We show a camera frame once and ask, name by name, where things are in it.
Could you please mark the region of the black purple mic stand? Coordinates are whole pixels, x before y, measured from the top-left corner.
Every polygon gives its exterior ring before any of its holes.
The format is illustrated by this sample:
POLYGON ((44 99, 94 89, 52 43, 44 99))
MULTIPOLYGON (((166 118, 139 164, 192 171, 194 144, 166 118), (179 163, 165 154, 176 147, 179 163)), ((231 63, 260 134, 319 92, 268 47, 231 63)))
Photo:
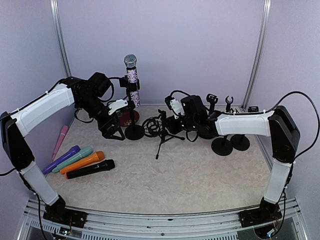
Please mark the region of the black purple mic stand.
POLYGON ((238 151, 246 151, 250 147, 250 140, 244 134, 235 134, 230 138, 232 147, 238 151))

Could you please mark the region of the black pink mic stand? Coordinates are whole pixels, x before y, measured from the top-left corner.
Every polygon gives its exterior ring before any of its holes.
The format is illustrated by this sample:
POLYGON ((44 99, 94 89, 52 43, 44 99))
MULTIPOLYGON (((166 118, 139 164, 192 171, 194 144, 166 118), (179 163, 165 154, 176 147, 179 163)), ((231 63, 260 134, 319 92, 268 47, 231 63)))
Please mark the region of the black pink mic stand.
POLYGON ((231 96, 231 98, 229 99, 229 95, 225 98, 225 103, 226 103, 226 107, 225 107, 225 112, 229 113, 231 110, 231 106, 232 103, 234 102, 234 98, 231 96))

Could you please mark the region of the mint green microphone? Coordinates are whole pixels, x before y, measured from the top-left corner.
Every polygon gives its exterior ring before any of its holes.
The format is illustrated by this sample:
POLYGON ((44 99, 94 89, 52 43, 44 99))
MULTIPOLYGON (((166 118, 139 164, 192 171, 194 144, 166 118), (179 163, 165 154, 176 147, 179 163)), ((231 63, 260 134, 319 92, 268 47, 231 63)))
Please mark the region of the mint green microphone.
POLYGON ((66 159, 65 161, 63 161, 62 163, 58 164, 51 172, 52 173, 57 173, 60 170, 62 170, 63 168, 85 158, 88 157, 89 155, 91 155, 93 153, 93 148, 90 146, 84 147, 82 148, 79 152, 77 152, 76 154, 72 155, 71 157, 69 157, 68 159, 66 159))

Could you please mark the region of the black mint mic stand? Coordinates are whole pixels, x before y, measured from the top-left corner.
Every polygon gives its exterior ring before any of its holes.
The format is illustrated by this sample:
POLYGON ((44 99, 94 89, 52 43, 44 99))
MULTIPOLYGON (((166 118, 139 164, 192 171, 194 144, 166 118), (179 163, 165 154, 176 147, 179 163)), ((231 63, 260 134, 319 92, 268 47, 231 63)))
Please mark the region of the black mint mic stand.
POLYGON ((224 135, 223 137, 217 137, 212 141, 211 149, 219 156, 228 156, 232 153, 234 148, 231 141, 228 140, 228 135, 224 135))

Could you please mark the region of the orange microphone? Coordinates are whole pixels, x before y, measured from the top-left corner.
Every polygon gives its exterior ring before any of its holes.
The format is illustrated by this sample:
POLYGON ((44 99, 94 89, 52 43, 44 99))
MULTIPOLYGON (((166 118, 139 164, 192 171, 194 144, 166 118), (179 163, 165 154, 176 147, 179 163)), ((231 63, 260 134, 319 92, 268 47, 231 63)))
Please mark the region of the orange microphone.
POLYGON ((60 170, 60 173, 63 175, 65 173, 78 170, 78 169, 85 167, 89 164, 100 162, 104 158, 105 158, 105 154, 103 151, 96 151, 92 155, 87 156, 87 157, 85 157, 75 163, 72 163, 72 164, 64 167, 63 169, 60 170))

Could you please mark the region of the black microphone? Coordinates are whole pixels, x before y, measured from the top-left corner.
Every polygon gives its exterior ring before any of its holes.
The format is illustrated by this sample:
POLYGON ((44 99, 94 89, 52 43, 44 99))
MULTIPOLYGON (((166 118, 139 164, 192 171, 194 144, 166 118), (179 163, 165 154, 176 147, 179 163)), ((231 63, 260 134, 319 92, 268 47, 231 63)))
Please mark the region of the black microphone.
POLYGON ((107 159, 103 160, 102 162, 99 162, 94 165, 90 165, 87 167, 83 167, 74 171, 70 171, 65 173, 65 178, 67 180, 75 179, 87 175, 92 175, 99 172, 105 172, 110 171, 115 168, 115 162, 113 159, 107 159))

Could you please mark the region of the purple microphone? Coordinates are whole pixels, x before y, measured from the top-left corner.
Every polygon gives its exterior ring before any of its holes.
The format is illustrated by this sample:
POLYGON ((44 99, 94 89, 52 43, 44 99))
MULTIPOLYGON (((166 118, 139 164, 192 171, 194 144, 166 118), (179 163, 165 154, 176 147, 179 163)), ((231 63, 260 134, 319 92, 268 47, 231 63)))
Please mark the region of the purple microphone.
POLYGON ((67 151, 66 153, 64 153, 62 156, 60 156, 58 159, 56 159, 55 161, 53 161, 52 163, 50 163, 48 166, 46 166, 43 170, 42 173, 44 175, 50 173, 57 165, 59 165, 60 163, 64 162, 65 160, 67 160, 68 158, 70 158, 71 156, 75 155, 76 153, 78 153, 80 151, 80 147, 78 145, 75 145, 73 147, 70 148, 69 151, 67 151))

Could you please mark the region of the pink microphone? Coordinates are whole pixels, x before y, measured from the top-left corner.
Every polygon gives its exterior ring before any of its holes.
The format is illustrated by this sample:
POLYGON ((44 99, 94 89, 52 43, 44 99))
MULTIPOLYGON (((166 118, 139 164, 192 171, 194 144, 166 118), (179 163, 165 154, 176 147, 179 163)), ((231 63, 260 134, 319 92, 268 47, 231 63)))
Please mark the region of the pink microphone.
POLYGON ((67 125, 64 125, 61 130, 60 130, 60 133, 59 133, 59 137, 57 139, 57 142, 55 144, 55 147, 54 147, 54 150, 53 150, 53 154, 52 154, 52 158, 51 160, 54 161, 55 160, 55 157, 64 141, 64 138, 66 136, 66 134, 68 133, 68 130, 69 130, 69 127, 67 125))

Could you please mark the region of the black tripod mic stand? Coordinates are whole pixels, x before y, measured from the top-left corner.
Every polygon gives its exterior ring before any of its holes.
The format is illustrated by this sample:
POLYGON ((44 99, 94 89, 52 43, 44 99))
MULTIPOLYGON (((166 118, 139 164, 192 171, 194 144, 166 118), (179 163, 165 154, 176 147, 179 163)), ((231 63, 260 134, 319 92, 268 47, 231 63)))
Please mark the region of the black tripod mic stand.
POLYGON ((185 140, 182 136, 177 136, 174 134, 171 134, 166 129, 166 123, 167 123, 167 113, 164 110, 158 109, 158 116, 152 116, 147 118, 143 123, 142 127, 144 129, 144 135, 148 138, 155 138, 160 137, 160 143, 158 145, 158 150, 155 156, 155 159, 157 160, 159 158, 160 150, 162 144, 166 143, 167 141, 177 138, 182 141, 185 140))

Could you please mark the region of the black orange mic stand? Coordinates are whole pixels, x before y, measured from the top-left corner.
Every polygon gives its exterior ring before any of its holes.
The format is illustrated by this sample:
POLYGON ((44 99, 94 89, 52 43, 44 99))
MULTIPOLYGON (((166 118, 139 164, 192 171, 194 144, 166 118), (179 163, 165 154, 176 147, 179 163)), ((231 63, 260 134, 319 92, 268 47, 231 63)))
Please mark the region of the black orange mic stand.
POLYGON ((209 115, 211 115, 214 112, 215 106, 218 100, 219 100, 218 97, 214 94, 209 93, 206 96, 206 101, 209 103, 209 110, 208 110, 209 115))

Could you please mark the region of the black glitter mic stand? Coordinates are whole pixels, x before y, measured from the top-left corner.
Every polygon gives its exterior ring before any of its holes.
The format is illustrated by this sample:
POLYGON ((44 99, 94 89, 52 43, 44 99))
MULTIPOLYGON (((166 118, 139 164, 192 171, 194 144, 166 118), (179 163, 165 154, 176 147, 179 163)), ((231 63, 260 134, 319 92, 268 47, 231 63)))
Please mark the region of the black glitter mic stand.
POLYGON ((141 125, 136 124, 134 109, 140 106, 140 83, 138 79, 131 81, 128 75, 119 80, 120 87, 126 88, 126 94, 129 104, 129 117, 131 125, 125 131, 125 137, 129 140, 136 141, 144 136, 144 129, 141 125))

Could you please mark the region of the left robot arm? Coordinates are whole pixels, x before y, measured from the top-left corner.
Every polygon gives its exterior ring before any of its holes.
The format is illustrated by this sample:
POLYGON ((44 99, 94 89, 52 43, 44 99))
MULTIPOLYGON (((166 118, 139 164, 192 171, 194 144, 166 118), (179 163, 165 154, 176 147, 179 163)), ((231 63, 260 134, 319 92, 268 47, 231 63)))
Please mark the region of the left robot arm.
POLYGON ((104 138, 124 140, 116 112, 128 106, 127 100, 118 99, 105 105, 101 99, 111 85, 111 81, 99 72, 88 80, 71 76, 59 80, 49 91, 14 112, 1 114, 3 149, 26 186, 44 201, 46 211, 61 223, 70 218, 70 211, 37 166, 25 137, 58 111, 74 105, 97 121, 104 138))

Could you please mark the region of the glitter rhinestone microphone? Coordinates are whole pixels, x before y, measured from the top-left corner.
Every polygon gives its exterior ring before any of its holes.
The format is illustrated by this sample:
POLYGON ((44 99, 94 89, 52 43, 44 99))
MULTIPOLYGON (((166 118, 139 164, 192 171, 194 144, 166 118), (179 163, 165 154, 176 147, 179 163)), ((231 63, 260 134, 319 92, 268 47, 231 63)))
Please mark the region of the glitter rhinestone microphone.
POLYGON ((135 107, 140 106, 139 81, 137 72, 137 58, 134 54, 128 54, 124 57, 124 64, 126 66, 127 75, 127 89, 129 90, 130 99, 133 101, 135 107))

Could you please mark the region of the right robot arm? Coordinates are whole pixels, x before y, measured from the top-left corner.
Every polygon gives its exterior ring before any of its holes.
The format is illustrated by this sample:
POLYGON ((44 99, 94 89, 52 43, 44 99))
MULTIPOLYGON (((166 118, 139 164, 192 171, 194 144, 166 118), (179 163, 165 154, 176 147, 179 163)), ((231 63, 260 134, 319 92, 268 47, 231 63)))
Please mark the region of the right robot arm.
POLYGON ((213 94, 200 97, 174 90, 164 99, 166 130, 182 135, 187 155, 200 157, 189 179, 177 177, 170 214, 256 211, 266 222, 288 205, 288 185, 304 153, 319 143, 320 114, 300 91, 285 94, 268 110, 235 110, 218 105, 213 94))

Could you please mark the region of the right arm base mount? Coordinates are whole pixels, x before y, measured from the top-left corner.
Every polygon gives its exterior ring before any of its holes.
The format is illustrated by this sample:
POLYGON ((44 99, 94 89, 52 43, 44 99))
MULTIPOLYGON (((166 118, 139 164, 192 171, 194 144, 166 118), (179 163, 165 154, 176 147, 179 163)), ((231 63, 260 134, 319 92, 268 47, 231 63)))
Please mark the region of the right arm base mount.
POLYGON ((275 221, 276 219, 281 219, 283 217, 279 208, 273 213, 270 213, 268 210, 259 207, 240 211, 238 216, 242 228, 275 221))

